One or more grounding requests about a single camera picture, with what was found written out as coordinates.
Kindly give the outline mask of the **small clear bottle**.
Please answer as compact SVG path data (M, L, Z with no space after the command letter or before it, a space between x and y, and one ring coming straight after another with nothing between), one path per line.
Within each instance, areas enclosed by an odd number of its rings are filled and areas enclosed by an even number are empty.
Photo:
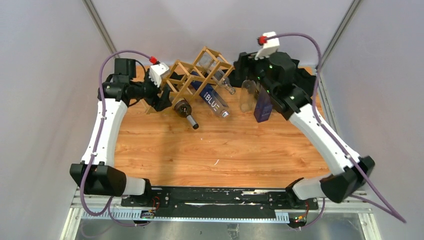
M256 92L256 83L253 80L246 79L241 85L241 94L239 99L239 108L243 113L253 109Z

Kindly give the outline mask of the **wooden wine rack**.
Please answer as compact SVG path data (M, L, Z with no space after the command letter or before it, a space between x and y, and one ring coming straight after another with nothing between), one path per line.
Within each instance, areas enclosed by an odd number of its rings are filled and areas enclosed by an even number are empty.
M208 75L206 70L199 65L199 60L203 53L207 53L216 61L216 67L212 70L211 75ZM172 102L172 107L181 98L191 103L200 97L199 94L206 84L212 85L214 90L220 88L212 80L212 75L218 68L221 68L225 72L224 76L228 78L230 73L235 69L219 51L205 46L192 63L176 60L169 67L169 74L162 79L160 89L163 90L165 86L171 89L169 99Z

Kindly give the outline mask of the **blue square bottle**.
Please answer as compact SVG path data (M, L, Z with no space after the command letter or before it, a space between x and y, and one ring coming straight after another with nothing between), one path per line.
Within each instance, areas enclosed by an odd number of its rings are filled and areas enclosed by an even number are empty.
M267 90L260 88L258 98L254 109L254 117L258 123L265 122L270 118L273 110L271 98Z
M216 116L226 118L230 115L227 102L214 90L211 84L207 83L199 96Z

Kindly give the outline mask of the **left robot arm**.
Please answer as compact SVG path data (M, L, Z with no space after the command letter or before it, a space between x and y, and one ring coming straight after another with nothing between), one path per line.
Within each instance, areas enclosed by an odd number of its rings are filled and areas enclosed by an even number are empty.
M69 173L86 195L134 196L140 206L153 201L150 181L134 178L115 168L115 149L121 123L131 100L144 99L157 112L172 106L170 88L161 88L169 67L152 59L144 81L134 81L136 60L117 58L114 73L98 89L98 109L93 133L80 163L73 163Z

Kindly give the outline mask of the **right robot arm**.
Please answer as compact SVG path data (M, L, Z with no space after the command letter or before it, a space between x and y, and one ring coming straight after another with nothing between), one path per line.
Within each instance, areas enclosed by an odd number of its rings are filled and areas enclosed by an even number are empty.
M270 97L273 108L296 126L325 160L329 174L299 178L286 187L286 204L298 209L311 198L328 198L341 203L366 183L375 161L360 156L329 126L312 105L316 77L299 68L299 61L285 52L255 58L256 53L241 52L234 62L236 80L253 80Z

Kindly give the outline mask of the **dark brown wine bottle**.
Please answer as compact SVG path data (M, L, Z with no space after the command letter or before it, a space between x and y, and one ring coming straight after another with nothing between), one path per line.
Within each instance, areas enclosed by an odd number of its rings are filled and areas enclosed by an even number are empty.
M199 124L192 116L192 107L185 98L180 98L173 107L176 114L186 119L194 130L199 128Z

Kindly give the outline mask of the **black cloth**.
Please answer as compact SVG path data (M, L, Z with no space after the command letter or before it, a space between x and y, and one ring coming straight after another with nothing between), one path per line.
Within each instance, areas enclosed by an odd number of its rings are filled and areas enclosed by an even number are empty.
M271 57L267 75L275 80L275 87L289 88L293 84L303 89L310 97L313 94L313 87L316 77L305 68L300 68L300 61L293 59L286 54L278 53L276 57ZM229 74L229 81L232 84L234 72Z

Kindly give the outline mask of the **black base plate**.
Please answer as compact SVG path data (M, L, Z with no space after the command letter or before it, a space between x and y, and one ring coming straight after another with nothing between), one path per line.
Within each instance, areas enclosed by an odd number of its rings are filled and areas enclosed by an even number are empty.
M319 208L316 198L294 200L283 188L154 186L147 204L130 196L123 207L151 208L156 218L271 220L277 210L305 214Z

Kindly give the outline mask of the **aluminium rail frame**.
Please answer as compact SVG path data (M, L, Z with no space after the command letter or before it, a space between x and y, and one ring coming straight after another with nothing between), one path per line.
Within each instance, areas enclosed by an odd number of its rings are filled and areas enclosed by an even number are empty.
M366 194L293 203L282 188L157 186L134 196L75 193L62 240L380 240Z

